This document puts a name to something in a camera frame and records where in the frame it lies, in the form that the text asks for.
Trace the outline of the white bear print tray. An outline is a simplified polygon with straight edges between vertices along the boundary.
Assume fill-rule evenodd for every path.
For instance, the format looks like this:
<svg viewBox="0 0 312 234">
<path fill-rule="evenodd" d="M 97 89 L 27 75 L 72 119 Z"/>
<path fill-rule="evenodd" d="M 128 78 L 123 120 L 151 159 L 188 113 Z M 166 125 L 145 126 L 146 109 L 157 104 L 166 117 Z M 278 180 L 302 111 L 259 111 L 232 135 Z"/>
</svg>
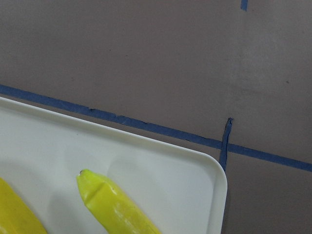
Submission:
<svg viewBox="0 0 312 234">
<path fill-rule="evenodd" d="M 50 234 L 103 234 L 83 169 L 116 182 L 164 234 L 221 233 L 227 179 L 211 156 L 1 98 L 0 176 Z"/>
</svg>

